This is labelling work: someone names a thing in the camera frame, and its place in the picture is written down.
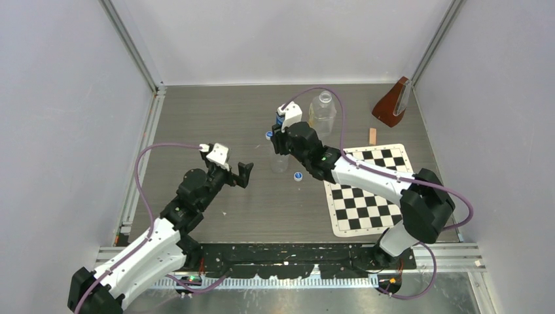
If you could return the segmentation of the clear plastic bottle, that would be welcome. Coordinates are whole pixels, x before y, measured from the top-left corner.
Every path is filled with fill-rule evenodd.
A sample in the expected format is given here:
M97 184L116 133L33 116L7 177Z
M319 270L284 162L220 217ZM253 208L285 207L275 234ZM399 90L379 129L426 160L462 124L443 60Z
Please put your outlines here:
M289 167L289 155L276 154L274 146L269 142L269 164L274 173L284 173Z

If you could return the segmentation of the blue label water bottle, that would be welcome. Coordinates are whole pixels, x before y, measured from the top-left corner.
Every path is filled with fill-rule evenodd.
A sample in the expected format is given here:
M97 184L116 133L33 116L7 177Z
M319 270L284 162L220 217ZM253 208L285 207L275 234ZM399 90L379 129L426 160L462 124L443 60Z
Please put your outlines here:
M279 126L281 130L286 126L286 120L287 120L287 111L278 109L276 111L276 124Z

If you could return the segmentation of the fruit label plastic bottle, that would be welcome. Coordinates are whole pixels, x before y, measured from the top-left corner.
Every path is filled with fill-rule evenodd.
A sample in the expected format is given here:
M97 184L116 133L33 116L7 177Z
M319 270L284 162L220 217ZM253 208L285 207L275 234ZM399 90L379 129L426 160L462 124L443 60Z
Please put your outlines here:
M335 118L335 102L329 91L323 91L313 98L308 113L308 124L320 139L327 138L332 133Z

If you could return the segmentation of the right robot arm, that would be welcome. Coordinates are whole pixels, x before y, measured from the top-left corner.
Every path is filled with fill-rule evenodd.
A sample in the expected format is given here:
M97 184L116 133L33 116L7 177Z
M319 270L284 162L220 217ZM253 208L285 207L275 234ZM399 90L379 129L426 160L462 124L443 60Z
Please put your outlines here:
M406 173L356 160L324 145L307 122L274 124L271 142L275 153L291 155L313 178L359 188L399 207L401 220L386 229L370 250L381 268L391 268L413 245L434 244L456 208L434 172Z

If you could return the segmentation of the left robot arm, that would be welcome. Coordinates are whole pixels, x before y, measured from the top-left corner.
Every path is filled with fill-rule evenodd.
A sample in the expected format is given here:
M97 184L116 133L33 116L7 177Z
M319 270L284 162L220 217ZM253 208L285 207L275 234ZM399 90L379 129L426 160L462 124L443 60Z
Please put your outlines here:
M201 157L206 169L184 174L176 196L152 227L94 270L82 267L73 274L67 301L73 313L123 313L165 275L200 265L203 250L189 233L223 186L247 187L254 167L239 163L233 173L226 157L216 159L214 152L202 152Z

